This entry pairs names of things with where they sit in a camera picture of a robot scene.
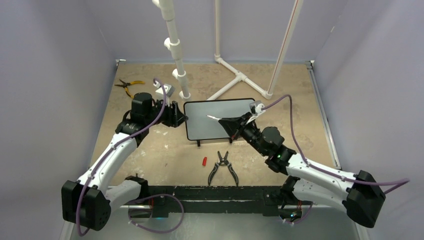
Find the black framed whiteboard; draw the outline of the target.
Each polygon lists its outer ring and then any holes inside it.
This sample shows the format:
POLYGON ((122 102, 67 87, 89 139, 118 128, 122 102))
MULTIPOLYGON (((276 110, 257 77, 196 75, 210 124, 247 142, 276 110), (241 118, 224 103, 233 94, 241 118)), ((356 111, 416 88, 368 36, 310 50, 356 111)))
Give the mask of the black framed whiteboard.
POLYGON ((229 136, 218 123, 207 115, 217 118, 239 117, 250 111, 254 98, 188 101, 183 105, 186 136, 189 141, 228 139, 229 136))

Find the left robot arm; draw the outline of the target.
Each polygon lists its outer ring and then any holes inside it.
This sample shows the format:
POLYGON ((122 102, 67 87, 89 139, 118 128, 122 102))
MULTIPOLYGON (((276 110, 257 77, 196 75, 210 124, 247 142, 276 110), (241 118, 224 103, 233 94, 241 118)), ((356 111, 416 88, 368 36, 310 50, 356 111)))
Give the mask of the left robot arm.
POLYGON ((147 180, 128 176, 111 188, 110 182, 127 158, 149 134, 150 127, 163 124, 177 128, 188 120, 176 101, 155 100, 151 94, 135 94, 131 108, 117 125, 108 148, 76 181, 68 180, 61 188, 62 217, 65 221, 100 231, 111 214, 134 201, 138 205, 149 199, 147 180))

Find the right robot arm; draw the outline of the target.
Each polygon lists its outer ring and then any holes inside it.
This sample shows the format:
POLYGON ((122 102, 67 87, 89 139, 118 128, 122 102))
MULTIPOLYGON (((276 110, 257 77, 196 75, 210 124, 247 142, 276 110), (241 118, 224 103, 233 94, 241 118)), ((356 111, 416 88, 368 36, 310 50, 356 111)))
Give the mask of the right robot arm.
POLYGON ((347 214, 355 223, 373 228, 386 195, 372 174, 337 170, 305 157, 283 144, 284 137, 275 126, 257 127, 252 114, 223 117, 218 123, 232 140, 244 139, 276 173, 287 176, 280 196, 288 204, 307 201, 329 206, 347 214))

